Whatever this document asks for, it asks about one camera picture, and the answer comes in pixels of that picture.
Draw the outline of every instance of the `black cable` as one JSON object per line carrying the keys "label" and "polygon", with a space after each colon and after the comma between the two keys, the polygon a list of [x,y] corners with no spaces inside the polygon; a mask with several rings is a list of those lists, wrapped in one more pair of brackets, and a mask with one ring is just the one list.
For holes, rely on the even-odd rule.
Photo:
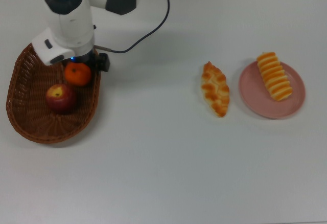
{"label": "black cable", "polygon": [[134,43],[130,48],[126,49],[126,50],[123,50],[123,51],[117,51],[117,50],[111,50],[111,49],[107,49],[107,48],[102,48],[102,49],[105,49],[109,52],[112,52],[112,53],[117,53],[117,54],[124,54],[128,51],[130,51],[133,47],[135,47],[136,45],[138,45],[141,41],[143,41],[145,38],[147,38],[148,36],[152,35],[154,32],[156,32],[164,23],[165,21],[167,20],[168,18],[168,15],[169,15],[169,11],[170,11],[170,0],[167,0],[167,3],[168,3],[168,8],[167,8],[167,13],[165,15],[165,18],[163,19],[163,21],[153,30],[151,31],[150,33],[146,34],[144,37],[142,37],[140,40],[138,40],[136,43]]}

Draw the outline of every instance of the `toy food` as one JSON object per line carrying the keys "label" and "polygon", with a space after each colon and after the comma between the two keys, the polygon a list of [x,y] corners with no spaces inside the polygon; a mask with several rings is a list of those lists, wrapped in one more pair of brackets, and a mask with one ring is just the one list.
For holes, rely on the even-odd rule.
{"label": "toy food", "polygon": [[293,89],[276,54],[274,52],[263,53],[256,60],[270,96],[276,101],[288,98]]}
{"label": "toy food", "polygon": [[83,63],[69,62],[64,74],[68,83],[79,87],[87,85],[92,78],[90,67]]}
{"label": "toy food", "polygon": [[224,117],[229,105],[229,87],[225,75],[210,61],[203,67],[201,90],[210,108],[218,117]]}

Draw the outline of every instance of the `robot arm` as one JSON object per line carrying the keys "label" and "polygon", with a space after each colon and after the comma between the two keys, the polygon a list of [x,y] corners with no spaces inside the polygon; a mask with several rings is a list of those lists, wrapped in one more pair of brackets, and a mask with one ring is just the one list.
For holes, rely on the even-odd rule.
{"label": "robot arm", "polygon": [[49,27],[32,40],[35,52],[45,65],[65,59],[74,62],[98,62],[109,68],[108,56],[94,54],[94,30],[91,6],[123,15],[136,8],[138,0],[44,0]]}

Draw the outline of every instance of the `pastry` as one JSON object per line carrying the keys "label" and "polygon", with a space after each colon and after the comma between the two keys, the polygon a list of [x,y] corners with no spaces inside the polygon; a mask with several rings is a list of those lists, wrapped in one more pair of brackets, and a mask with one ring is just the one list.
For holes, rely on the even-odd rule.
{"label": "pastry", "polygon": [[276,54],[274,52],[263,53],[256,60],[270,96],[276,101],[288,98],[293,89]]}
{"label": "pastry", "polygon": [[229,105],[229,87],[225,75],[210,61],[203,67],[201,90],[211,109],[218,117],[224,117]]}

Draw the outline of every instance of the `orange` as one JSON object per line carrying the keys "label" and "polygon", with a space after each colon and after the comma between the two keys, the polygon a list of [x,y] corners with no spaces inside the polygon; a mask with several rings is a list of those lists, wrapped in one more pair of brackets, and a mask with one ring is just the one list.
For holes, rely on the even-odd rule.
{"label": "orange", "polygon": [[65,79],[74,86],[85,86],[91,81],[90,67],[83,63],[69,62],[65,68]]}

